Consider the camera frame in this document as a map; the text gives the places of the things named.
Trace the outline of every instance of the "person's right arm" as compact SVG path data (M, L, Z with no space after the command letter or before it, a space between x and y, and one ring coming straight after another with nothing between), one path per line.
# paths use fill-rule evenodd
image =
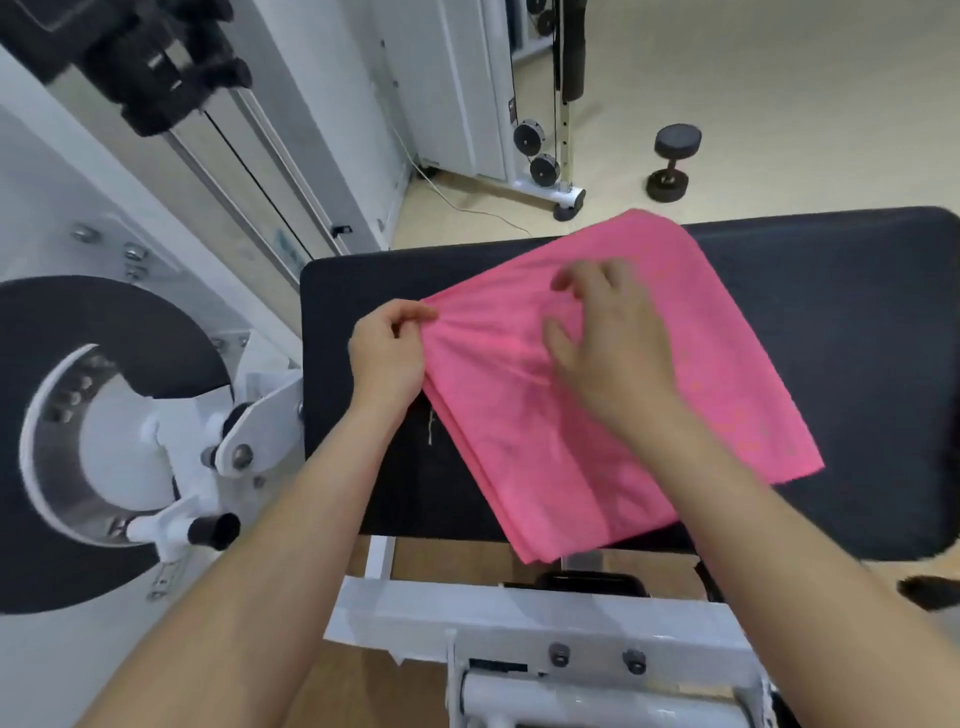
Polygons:
M555 369L674 504L804 728L960 725L960 649L773 489L677 393L662 320L621 261L554 280L584 337L544 322Z

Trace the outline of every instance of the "weight bench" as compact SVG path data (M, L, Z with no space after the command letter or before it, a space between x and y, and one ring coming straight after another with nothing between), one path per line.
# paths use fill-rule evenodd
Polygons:
M686 226L740 306L813 433L826 468L780 488L848 553L911 561L960 530L955 445L960 220L938 208ZM347 409L354 322L420 299L553 238L317 260L301 280L305 444ZM362 532L504 541L421 395L384 457ZM614 545L692 552L677 524Z

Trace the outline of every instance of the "forearm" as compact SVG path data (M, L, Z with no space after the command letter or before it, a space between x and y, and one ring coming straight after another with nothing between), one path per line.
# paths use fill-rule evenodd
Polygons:
M81 726L278 724L323 638L395 429L351 408L118 669Z
M677 402L656 435L636 422L625 430L801 724L946 725L960 715L957 649L696 415Z

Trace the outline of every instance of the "pink towel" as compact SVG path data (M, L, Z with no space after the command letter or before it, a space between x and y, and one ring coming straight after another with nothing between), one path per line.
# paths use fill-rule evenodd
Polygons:
M670 332L681 393L768 483L823 460L736 303L679 225L639 210L574 232L426 299L423 390L517 555L553 561L677 519L653 477L555 380L545 315L582 309L550 280L570 260L624 257Z

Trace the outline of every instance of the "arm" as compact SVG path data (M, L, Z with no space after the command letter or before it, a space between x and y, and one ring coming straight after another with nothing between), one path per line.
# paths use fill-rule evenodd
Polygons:
M670 498L751 644L807 728L953 725L960 651L920 609L795 511L681 400L669 340L627 264L576 263L577 345L544 323L554 365Z
M417 320L435 315L394 301L357 323L347 414L250 533L131 653L80 728L283 720L324 637L383 453L420 391Z

